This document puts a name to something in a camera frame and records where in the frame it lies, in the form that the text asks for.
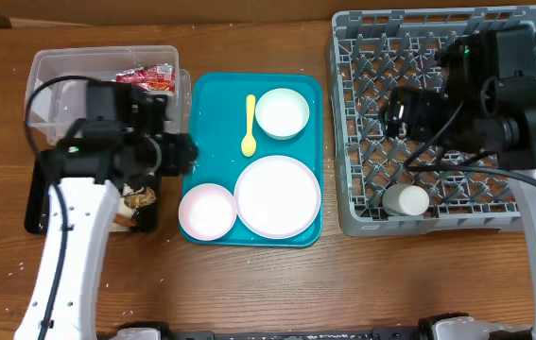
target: gray dish rack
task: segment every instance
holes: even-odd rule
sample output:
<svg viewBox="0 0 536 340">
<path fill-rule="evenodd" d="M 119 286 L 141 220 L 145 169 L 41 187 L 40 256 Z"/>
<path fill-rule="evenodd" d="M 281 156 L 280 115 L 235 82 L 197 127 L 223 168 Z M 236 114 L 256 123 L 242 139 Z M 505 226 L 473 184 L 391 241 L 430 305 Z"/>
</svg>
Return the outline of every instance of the gray dish rack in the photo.
<svg viewBox="0 0 536 340">
<path fill-rule="evenodd" d="M 434 230 L 522 230 L 505 178 L 484 174 L 421 173 L 402 168 L 417 147 L 387 139 L 377 119 L 395 86 L 439 91 L 446 79 L 435 52 L 481 30 L 531 26 L 536 6 L 342 11 L 333 17 L 328 93 L 335 121 L 339 224 L 351 236 L 423 234 Z M 420 162 L 428 165 L 438 150 Z M 467 155 L 449 152 L 443 163 Z M 496 157 L 480 165 L 496 166 Z M 381 197 L 391 183 L 417 184 L 430 196 L 423 216 L 388 216 Z"/>
</svg>

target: pink bowl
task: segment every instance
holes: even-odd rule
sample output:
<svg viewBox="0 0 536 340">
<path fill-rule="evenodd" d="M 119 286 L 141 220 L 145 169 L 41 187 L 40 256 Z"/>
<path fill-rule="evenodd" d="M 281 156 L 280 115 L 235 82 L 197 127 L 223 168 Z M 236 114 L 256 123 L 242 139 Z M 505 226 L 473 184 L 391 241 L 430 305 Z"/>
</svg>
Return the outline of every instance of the pink bowl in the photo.
<svg viewBox="0 0 536 340">
<path fill-rule="evenodd" d="M 201 241 L 213 241 L 230 231 L 236 221 L 236 211 L 236 202 L 228 190 L 207 183 L 185 194 L 178 215 L 188 235 Z"/>
</svg>

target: white plate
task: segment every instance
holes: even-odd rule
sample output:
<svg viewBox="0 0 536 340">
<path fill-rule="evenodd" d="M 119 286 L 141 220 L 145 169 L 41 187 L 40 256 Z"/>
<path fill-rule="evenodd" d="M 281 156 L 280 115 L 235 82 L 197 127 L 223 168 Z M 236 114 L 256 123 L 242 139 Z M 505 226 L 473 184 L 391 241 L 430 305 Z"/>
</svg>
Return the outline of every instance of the white plate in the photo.
<svg viewBox="0 0 536 340">
<path fill-rule="evenodd" d="M 309 120 L 309 105 L 296 91 L 274 89 L 259 98 L 255 116 L 257 124 L 269 137 L 285 140 L 305 128 Z"/>
<path fill-rule="evenodd" d="M 287 156 L 254 161 L 238 178 L 233 196 L 242 223 L 270 239 L 285 239 L 306 230 L 321 203 L 314 174 Z"/>
</svg>

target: wooden table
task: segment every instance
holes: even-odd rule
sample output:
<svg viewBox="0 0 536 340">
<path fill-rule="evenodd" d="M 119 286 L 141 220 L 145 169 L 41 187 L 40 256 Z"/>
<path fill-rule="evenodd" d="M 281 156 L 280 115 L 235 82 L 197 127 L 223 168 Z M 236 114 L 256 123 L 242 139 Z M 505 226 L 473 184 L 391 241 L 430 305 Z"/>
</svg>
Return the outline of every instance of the wooden table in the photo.
<svg viewBox="0 0 536 340">
<path fill-rule="evenodd" d="M 193 81 L 212 71 L 303 73 L 326 88 L 330 23 L 0 30 L 0 339 L 20 325 L 43 250 L 23 227 L 33 158 L 22 129 L 32 59 L 49 48 L 172 44 Z M 533 321 L 524 235 L 439 232 L 351 238 L 337 224 L 333 122 L 324 96 L 324 231 L 305 249 L 198 246 L 178 230 L 181 180 L 164 181 L 161 226 L 113 234 L 97 327 L 162 320 L 176 331 L 366 330 L 450 311 Z"/>
</svg>

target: clear plastic bin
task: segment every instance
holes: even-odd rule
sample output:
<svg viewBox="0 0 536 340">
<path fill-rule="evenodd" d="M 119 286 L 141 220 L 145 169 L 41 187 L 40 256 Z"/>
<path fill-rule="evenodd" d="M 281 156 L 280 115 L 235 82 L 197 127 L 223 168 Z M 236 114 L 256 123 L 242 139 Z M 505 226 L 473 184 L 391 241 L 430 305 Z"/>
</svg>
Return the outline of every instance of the clear plastic bin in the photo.
<svg viewBox="0 0 536 340">
<path fill-rule="evenodd" d="M 54 77 L 77 75 L 114 80 L 116 74 L 125 70 L 160 63 L 169 63 L 175 67 L 176 93 L 167 107 L 171 121 L 165 124 L 165 129 L 177 133 L 183 130 L 181 102 L 184 96 L 190 95 L 190 91 L 186 90 L 190 84 L 182 87 L 181 71 L 184 70 L 180 70 L 178 52 L 173 46 L 112 46 L 41 51 L 32 61 L 26 99 L 34 89 Z M 29 125 L 44 133 L 47 141 L 54 145 L 72 122 L 85 117 L 85 86 L 84 81 L 64 81 L 43 90 L 33 103 Z"/>
</svg>

